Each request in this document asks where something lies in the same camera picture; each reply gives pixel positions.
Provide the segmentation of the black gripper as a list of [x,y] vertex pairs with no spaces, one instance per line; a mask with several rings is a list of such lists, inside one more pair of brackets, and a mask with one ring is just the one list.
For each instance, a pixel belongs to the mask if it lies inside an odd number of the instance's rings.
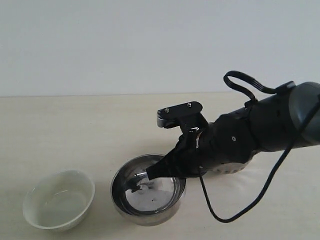
[[250,116],[251,110],[239,109],[208,122],[205,129],[193,128],[182,134],[175,148],[146,168],[148,179],[194,178],[209,171],[203,163],[216,154],[260,153]]

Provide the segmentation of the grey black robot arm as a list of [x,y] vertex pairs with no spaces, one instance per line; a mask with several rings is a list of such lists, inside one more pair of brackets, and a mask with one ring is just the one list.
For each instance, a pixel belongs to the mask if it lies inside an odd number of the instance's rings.
[[302,133],[298,132],[308,112],[320,101],[320,85],[304,82],[287,86],[244,107],[225,113],[213,122],[202,115],[197,101],[166,107],[157,112],[157,125],[179,127],[175,147],[146,170],[149,179],[196,178],[209,171],[233,174],[244,169],[261,152],[283,151],[320,143],[320,116],[316,114]]

